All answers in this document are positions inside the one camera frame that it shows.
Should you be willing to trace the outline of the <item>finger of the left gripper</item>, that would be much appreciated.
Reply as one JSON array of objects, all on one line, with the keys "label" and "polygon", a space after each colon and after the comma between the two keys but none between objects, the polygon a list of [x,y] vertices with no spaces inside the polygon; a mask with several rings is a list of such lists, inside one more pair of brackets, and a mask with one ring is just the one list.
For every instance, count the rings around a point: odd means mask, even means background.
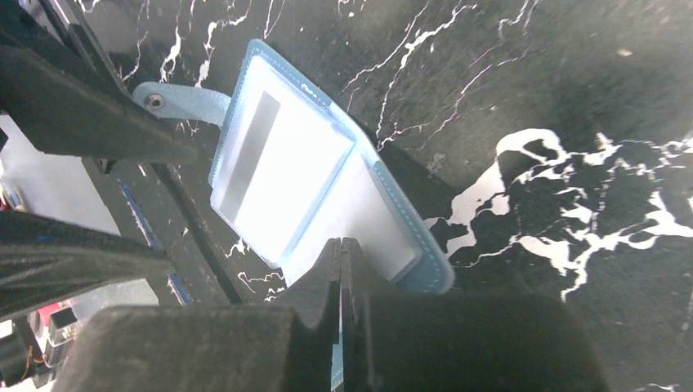
[{"label": "finger of the left gripper", "polygon": [[111,283],[170,274],[164,250],[18,211],[1,214],[1,317],[13,319]]},{"label": "finger of the left gripper", "polygon": [[1,107],[46,154],[168,164],[198,156],[129,99],[92,88],[28,48],[1,47]]}]

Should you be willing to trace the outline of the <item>blue leather card holder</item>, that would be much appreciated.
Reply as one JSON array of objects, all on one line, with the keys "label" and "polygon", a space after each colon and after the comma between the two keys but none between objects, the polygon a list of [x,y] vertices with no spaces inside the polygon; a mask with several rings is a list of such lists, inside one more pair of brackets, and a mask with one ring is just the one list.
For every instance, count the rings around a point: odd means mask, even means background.
[{"label": "blue leather card holder", "polygon": [[252,40],[232,95],[143,82],[158,118],[218,125],[210,206],[288,285],[331,238],[353,238],[387,281],[442,293],[451,264],[370,139],[277,51]]}]

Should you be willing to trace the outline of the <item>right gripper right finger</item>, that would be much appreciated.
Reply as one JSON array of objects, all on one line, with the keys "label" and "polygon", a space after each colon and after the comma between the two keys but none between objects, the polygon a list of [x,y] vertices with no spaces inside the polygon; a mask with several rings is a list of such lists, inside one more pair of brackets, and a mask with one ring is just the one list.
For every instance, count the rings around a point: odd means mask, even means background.
[{"label": "right gripper right finger", "polygon": [[561,301],[533,294],[403,292],[342,240],[347,391],[606,391]]}]

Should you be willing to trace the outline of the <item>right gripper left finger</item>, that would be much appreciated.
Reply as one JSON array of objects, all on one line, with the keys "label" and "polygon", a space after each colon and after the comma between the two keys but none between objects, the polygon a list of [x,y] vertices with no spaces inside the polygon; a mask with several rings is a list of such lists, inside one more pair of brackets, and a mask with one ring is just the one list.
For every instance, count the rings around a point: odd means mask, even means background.
[{"label": "right gripper left finger", "polygon": [[56,391],[329,391],[342,243],[274,301],[116,306],[94,314]]}]

